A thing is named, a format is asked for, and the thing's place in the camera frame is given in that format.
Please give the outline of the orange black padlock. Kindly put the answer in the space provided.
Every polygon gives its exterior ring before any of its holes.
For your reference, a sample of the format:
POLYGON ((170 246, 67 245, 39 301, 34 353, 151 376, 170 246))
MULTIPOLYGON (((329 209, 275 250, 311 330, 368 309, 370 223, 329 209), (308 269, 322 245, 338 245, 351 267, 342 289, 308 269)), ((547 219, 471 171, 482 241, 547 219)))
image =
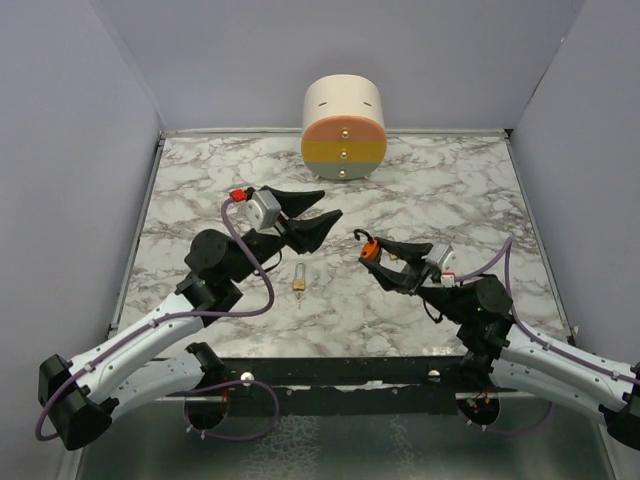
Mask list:
POLYGON ((360 258, 369 261, 377 261, 380 257, 380 245, 379 242, 366 230, 355 229, 353 236, 356 240, 365 238, 365 243, 360 252, 360 258))

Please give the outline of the long-shackle brass padlock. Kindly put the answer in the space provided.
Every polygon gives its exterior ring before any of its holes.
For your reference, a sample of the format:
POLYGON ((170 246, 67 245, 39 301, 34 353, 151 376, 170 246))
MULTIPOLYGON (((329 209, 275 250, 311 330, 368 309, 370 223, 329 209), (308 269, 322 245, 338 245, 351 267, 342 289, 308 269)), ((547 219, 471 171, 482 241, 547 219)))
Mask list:
POLYGON ((292 290, 298 303, 298 308, 301 308, 301 302, 306 291, 306 265, 303 262, 299 262, 295 266, 292 290))

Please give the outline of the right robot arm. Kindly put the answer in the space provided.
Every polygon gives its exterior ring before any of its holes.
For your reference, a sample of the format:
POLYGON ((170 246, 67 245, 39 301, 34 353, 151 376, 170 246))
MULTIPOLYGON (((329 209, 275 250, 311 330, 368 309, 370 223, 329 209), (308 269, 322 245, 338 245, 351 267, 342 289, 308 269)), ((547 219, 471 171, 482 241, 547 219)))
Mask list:
POLYGON ((469 390, 517 390, 577 411, 623 445, 639 447, 639 368, 599 357, 534 329, 517 316, 510 278, 491 268, 508 264, 512 242, 466 275, 448 268, 449 245, 403 243, 357 229, 359 261, 383 290, 421 299, 435 323, 457 325, 467 352, 459 367, 469 390))

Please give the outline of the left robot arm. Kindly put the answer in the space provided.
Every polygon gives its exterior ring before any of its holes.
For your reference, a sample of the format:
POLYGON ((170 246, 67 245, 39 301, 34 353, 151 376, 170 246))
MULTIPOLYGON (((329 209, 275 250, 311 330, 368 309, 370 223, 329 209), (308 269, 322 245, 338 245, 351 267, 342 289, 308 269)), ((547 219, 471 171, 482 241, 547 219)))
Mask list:
POLYGON ((220 387, 224 365, 204 343, 176 357, 155 358, 220 318, 262 315, 275 303, 264 263, 288 247, 302 255, 321 246, 341 210, 304 219, 322 190, 285 192, 264 186, 232 191, 221 206, 226 229, 206 229, 191 242, 186 277, 150 313, 71 359, 53 354, 38 371, 42 412, 35 437, 69 451, 104 434, 113 421, 159 397, 220 387))

